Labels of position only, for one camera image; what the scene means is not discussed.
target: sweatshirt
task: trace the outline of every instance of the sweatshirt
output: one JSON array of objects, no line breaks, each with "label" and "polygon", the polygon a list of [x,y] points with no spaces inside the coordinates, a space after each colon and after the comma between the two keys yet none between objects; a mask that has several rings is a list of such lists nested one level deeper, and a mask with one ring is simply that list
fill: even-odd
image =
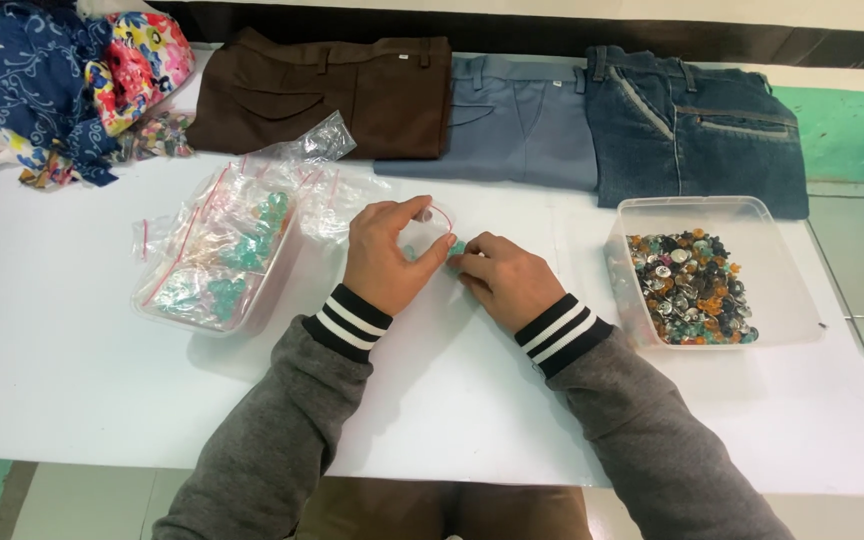
[{"label": "sweatshirt", "polygon": [[[341,284],[316,315],[295,317],[268,373],[205,443],[152,537],[289,536],[362,400],[369,351],[391,324]],[[565,394],[645,540],[792,538],[676,385],[619,328],[566,295],[514,339],[546,386]]]}]

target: floral fabric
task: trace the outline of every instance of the floral fabric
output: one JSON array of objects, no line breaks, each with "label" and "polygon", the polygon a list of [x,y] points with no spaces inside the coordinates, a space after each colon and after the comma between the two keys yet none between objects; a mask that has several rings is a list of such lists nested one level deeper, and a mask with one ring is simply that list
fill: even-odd
[{"label": "floral fabric", "polygon": [[84,68],[113,38],[108,19],[73,9],[9,2],[0,7],[0,133],[38,188],[115,180],[102,156],[116,147],[84,92]]},{"label": "floral fabric", "polygon": [[112,41],[103,61],[90,62],[86,72],[102,126],[117,136],[188,79],[195,57],[168,15],[129,11],[105,18]]}]

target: striped cuff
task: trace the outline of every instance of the striped cuff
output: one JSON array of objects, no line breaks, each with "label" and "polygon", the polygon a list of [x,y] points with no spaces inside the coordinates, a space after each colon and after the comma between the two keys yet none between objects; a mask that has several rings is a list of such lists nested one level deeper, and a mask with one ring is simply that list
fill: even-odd
[{"label": "striped cuff", "polygon": [[608,338],[612,328],[566,294],[519,330],[515,342],[549,379]]},{"label": "striped cuff", "polygon": [[392,317],[339,283],[321,311],[302,321],[313,339],[353,362],[369,363],[369,351],[385,336]]}]

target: left hand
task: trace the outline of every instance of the left hand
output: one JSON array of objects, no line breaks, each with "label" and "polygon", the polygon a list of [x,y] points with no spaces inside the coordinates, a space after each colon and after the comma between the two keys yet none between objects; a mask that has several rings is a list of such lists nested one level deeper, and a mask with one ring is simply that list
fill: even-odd
[{"label": "left hand", "polygon": [[421,215],[432,197],[405,202],[374,202],[352,220],[348,230],[348,264],[342,284],[382,313],[398,315],[449,255],[455,234],[442,235],[416,261],[406,260],[396,245],[409,220]]}]

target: brown pant leg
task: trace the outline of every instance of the brown pant leg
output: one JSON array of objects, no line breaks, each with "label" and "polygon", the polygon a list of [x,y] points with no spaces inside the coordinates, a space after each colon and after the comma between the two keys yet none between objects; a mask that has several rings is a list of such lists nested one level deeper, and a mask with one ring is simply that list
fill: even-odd
[{"label": "brown pant leg", "polygon": [[442,540],[450,482],[324,476],[298,520],[295,540]]},{"label": "brown pant leg", "polygon": [[580,487],[460,483],[462,540],[592,540]]}]

